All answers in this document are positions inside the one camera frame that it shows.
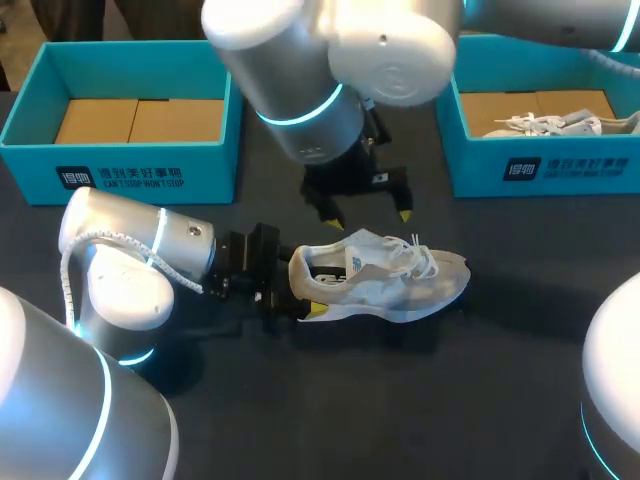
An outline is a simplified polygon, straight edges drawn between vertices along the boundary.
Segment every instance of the shoe sole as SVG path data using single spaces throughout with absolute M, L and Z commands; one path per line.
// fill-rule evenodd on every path
M 460 290 L 457 295 L 449 297 L 443 302 L 422 310 L 402 311 L 402 310 L 388 310 L 382 307 L 372 307 L 368 305 L 328 305 L 329 310 L 323 315 L 310 318 L 309 320 L 298 319 L 300 323 L 318 323 L 318 322 L 335 322 L 338 320 L 344 320 L 345 318 L 352 317 L 354 315 L 373 315 L 378 318 L 382 318 L 390 323 L 410 323 L 417 320 L 427 318 L 434 313 L 443 310 L 444 308 L 455 302 L 460 295 L 467 290 L 465 288 Z

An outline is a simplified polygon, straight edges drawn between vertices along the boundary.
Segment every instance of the cable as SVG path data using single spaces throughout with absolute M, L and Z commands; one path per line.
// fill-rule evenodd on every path
M 65 304 L 65 321 L 68 328 L 74 330 L 75 318 L 73 308 L 73 296 L 71 294 L 71 281 L 69 280 L 69 261 L 76 248 L 84 243 L 88 243 L 96 239 L 106 239 L 110 242 L 116 243 L 127 249 L 133 249 L 145 257 L 152 258 L 157 267 L 162 270 L 169 278 L 175 280 L 181 285 L 193 290 L 196 293 L 202 295 L 204 289 L 202 285 L 189 280 L 188 278 L 180 275 L 177 271 L 167 264 L 162 258 L 154 253 L 149 247 L 142 242 L 136 240 L 124 233 L 112 232 L 109 230 L 96 230 L 93 232 L 83 233 L 78 235 L 65 249 L 60 259 L 60 280 L 62 282 L 62 293 L 64 295 Z
M 634 67 L 631 65 L 627 65 L 626 63 L 619 62 L 618 60 L 614 60 L 611 57 L 608 57 L 602 52 L 598 50 L 582 50 L 582 52 L 591 60 L 596 63 L 599 63 L 605 68 L 610 70 L 614 70 L 617 73 L 622 75 L 630 76 L 636 80 L 640 80 L 640 68 Z

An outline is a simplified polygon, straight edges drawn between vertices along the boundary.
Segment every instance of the brown cardboard insert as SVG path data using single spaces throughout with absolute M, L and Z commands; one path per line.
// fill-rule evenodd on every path
M 76 99 L 57 144 L 217 142 L 224 100 Z
M 127 143 L 137 107 L 137 100 L 71 100 L 56 143 Z
M 602 90 L 561 90 L 531 93 L 462 93 L 460 95 L 469 131 L 474 137 L 503 128 L 496 120 L 524 116 L 558 115 L 587 109 L 603 118 L 615 118 Z

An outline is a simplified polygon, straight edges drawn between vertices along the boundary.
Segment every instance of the dark table surface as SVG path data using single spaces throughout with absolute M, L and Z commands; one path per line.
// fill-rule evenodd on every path
M 0 118 L 13 99 L 0 96 Z M 340 239 L 247 110 L 236 203 L 175 210 L 218 232 L 265 222 L 291 244 Z M 364 317 L 272 336 L 250 302 L 179 292 L 176 332 L 219 335 L 168 343 L 147 367 L 178 420 L 178 479 L 575 479 L 581 345 L 640 270 L 640 197 L 455 200 L 432 109 L 382 116 L 394 143 L 381 162 L 409 167 L 414 216 L 402 224 L 384 195 L 343 199 L 347 233 L 418 233 L 465 255 L 466 301 L 400 333 Z M 27 206 L 0 162 L 0 285 L 58 319 L 62 213 Z

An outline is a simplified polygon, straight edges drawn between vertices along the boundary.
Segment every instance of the sneaker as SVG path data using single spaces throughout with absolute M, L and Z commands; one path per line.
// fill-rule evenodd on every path
M 344 277 L 312 274 L 323 269 Z M 417 235 L 410 244 L 364 229 L 333 245 L 298 247 L 289 262 L 291 290 L 298 300 L 316 304 L 305 320 L 316 322 L 362 314 L 412 322 L 456 300 L 470 278 L 463 257 L 429 250 Z
M 526 117 L 496 121 L 505 123 L 509 128 L 491 132 L 485 138 L 640 135 L 640 112 L 623 120 L 600 118 L 589 110 L 581 110 L 565 117 L 536 118 L 529 113 Z

